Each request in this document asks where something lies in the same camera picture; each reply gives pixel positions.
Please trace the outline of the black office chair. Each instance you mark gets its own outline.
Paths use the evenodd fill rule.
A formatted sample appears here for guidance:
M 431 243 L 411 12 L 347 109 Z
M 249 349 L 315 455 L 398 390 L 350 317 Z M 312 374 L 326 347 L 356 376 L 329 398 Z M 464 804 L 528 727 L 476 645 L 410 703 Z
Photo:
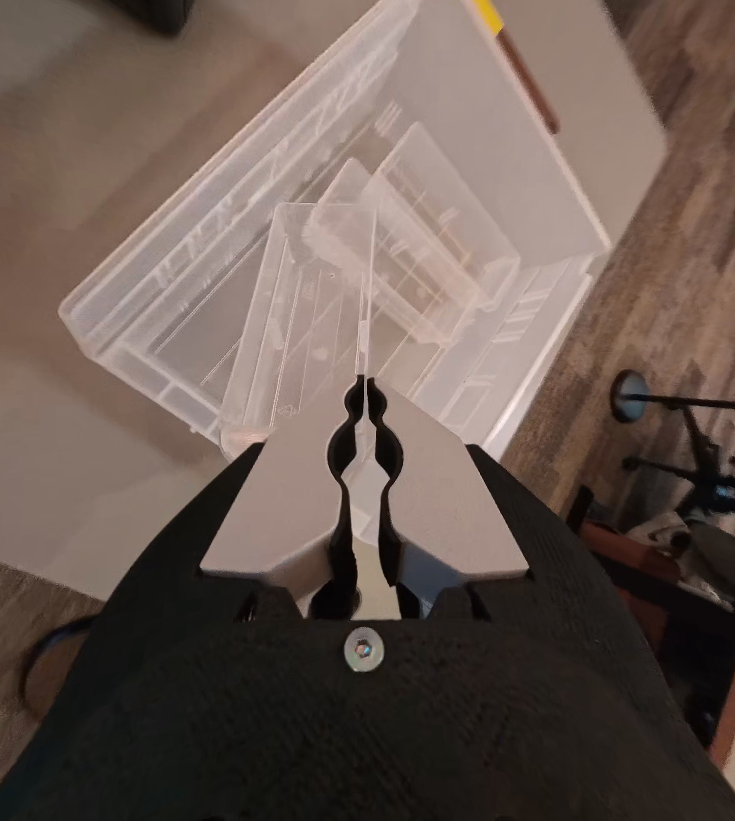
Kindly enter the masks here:
M 648 468 L 689 482 L 691 491 L 676 508 L 681 514 L 694 508 L 712 514 L 735 514 L 735 474 L 722 472 L 721 448 L 701 431 L 693 409 L 672 410 L 682 413 L 695 464 L 692 469 L 670 466 L 638 456 L 625 457 L 622 468 L 626 471 Z

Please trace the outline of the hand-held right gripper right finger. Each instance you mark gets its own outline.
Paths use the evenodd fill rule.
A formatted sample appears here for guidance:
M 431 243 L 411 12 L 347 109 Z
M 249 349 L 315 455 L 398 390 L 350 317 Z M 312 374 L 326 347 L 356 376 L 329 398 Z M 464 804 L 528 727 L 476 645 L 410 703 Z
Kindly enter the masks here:
M 425 618 L 443 590 L 525 578 L 528 561 L 473 450 L 379 379 L 366 398 L 387 477 L 377 546 L 400 616 Z

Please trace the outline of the small clear plastic drawer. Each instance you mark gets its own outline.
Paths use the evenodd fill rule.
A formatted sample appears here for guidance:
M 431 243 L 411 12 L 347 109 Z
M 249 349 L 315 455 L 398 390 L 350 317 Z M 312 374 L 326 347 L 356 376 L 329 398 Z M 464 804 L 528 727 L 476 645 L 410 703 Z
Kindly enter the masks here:
M 362 197 L 457 303 L 491 311 L 517 278 L 516 247 L 421 122 L 407 129 Z
M 275 209 L 220 408 L 229 460 L 365 374 L 374 238 L 375 213 L 358 204 Z
M 449 348 L 472 313 L 467 281 L 413 206 L 348 158 L 311 209 L 305 238 L 345 272 L 368 269 L 373 306 L 423 344 Z

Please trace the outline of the large clear plastic bin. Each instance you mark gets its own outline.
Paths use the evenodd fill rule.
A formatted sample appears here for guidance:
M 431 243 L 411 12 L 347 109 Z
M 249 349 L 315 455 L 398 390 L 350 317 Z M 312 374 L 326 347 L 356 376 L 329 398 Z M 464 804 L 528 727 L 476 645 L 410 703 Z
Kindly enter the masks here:
M 370 175 L 416 121 L 521 256 L 449 348 L 372 302 L 365 375 L 470 443 L 509 420 L 612 242 L 471 2 L 374 2 L 60 304 L 84 354 L 220 446 L 220 408 L 283 203 L 348 158 Z

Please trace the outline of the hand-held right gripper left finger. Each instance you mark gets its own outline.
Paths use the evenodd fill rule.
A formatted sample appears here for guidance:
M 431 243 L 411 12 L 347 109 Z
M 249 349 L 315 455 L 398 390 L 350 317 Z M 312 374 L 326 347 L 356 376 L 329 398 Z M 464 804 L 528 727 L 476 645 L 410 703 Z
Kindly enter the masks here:
M 336 378 L 262 443 L 200 570 L 284 588 L 309 615 L 349 619 L 357 563 L 343 474 L 357 455 L 364 376 Z

